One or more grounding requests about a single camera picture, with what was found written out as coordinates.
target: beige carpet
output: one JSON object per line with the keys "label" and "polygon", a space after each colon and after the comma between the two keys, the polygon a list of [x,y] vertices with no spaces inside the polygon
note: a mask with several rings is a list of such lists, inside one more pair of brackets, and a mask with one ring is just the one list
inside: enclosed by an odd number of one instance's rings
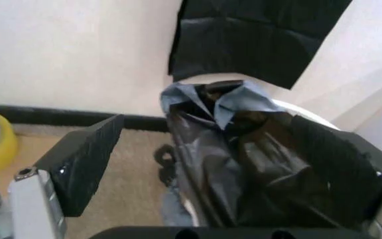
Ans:
{"label": "beige carpet", "polygon": [[[20,147],[14,164],[0,173],[4,192],[15,171],[32,164],[71,127],[15,125]],[[158,179],[153,152],[170,135],[160,132],[123,130],[111,154],[108,167],[84,213],[67,218],[67,239],[85,239],[115,226],[161,225],[161,196],[164,185]]]}

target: black baseboard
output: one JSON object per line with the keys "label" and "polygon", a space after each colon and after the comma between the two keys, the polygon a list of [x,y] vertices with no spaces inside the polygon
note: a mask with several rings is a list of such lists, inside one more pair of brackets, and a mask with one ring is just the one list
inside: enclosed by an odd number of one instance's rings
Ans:
{"label": "black baseboard", "polygon": [[[114,114],[0,106],[0,115],[4,116],[11,123],[90,126]],[[124,128],[127,129],[168,132],[166,119],[163,117],[124,115],[124,120]]]}

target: crumpled plastic bag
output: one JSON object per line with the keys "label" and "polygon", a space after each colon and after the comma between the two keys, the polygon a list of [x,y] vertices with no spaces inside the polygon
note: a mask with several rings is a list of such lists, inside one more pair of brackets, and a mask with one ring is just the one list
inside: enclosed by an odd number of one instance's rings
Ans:
{"label": "crumpled plastic bag", "polygon": [[375,213],[382,176],[366,156],[256,85],[176,83],[161,99],[201,226],[360,229]]}
{"label": "crumpled plastic bag", "polygon": [[169,73],[242,73],[290,89],[350,2],[184,0]]}

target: screw hole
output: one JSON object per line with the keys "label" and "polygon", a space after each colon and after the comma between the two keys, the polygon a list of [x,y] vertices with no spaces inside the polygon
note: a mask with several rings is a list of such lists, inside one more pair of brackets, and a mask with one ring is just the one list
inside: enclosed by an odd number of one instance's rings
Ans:
{"label": "screw hole", "polygon": [[32,170],[30,168],[25,168],[23,170],[21,170],[18,174],[19,175],[26,175],[28,173],[30,173]]}

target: black cloth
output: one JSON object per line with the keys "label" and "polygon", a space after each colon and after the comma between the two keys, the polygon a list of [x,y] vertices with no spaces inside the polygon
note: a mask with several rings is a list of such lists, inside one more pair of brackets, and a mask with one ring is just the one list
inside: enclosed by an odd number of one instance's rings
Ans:
{"label": "black cloth", "polygon": [[372,219],[382,175],[369,155],[284,112],[237,111],[221,129],[209,113],[223,91],[195,88],[202,104],[172,104],[166,116],[178,185],[201,226],[361,230]]}
{"label": "black cloth", "polygon": [[351,0],[184,0],[174,81],[242,73],[290,89]]}

